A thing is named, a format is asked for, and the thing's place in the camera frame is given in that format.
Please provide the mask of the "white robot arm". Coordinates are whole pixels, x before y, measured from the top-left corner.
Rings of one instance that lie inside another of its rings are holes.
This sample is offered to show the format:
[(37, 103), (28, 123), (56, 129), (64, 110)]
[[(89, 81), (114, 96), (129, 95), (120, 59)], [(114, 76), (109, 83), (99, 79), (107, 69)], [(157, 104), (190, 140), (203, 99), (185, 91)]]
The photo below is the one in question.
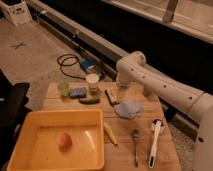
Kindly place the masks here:
[(118, 60), (116, 69), (119, 87), (137, 82), (199, 125), (192, 171), (213, 171), (213, 95), (151, 69), (140, 51)]

